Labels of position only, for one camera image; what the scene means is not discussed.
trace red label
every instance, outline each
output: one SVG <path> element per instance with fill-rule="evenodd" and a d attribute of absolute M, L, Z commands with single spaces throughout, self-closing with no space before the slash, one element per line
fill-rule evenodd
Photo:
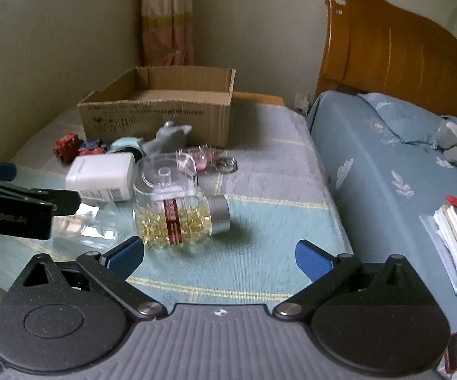
<path fill-rule="evenodd" d="M 170 244 L 180 244 L 183 242 L 183 236 L 181 235 L 176 199 L 164 200 L 163 207 L 167 221 L 168 240 Z"/>

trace pink plastic object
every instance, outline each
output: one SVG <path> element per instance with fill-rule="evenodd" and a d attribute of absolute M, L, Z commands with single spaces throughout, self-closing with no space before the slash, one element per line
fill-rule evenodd
<path fill-rule="evenodd" d="M 191 155 L 195 161 L 196 170 L 204 171 L 209 164 L 220 156 L 221 150 L 205 145 L 180 150 L 179 153 L 187 153 Z"/>

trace electrical outlet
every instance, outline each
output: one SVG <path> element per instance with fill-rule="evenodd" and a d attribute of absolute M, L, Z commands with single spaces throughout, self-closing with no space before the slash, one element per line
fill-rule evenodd
<path fill-rule="evenodd" d="M 294 107 L 300 110 L 303 115 L 306 115 L 309 110 L 309 94 L 295 93 Z"/>

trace barcode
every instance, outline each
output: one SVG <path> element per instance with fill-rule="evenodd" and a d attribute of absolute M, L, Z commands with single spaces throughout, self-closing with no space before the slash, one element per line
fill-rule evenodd
<path fill-rule="evenodd" d="M 80 195 L 87 199 L 104 200 L 100 190 L 84 190 L 80 192 Z"/>
<path fill-rule="evenodd" d="M 121 201 L 123 200 L 123 194 L 121 194 L 121 190 L 119 188 L 115 188 L 113 190 L 109 190 L 110 196 L 114 201 Z"/>

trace gray ribbed plastic surface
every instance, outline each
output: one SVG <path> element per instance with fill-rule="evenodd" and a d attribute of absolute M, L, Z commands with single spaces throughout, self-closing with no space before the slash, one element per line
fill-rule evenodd
<path fill-rule="evenodd" d="M 305 326 L 269 316 L 263 306 L 179 304 L 171 316 L 141 322 L 100 364 L 63 376 L 7 370 L 0 380 L 361 380 L 321 354 Z M 428 371 L 408 380 L 438 379 Z"/>

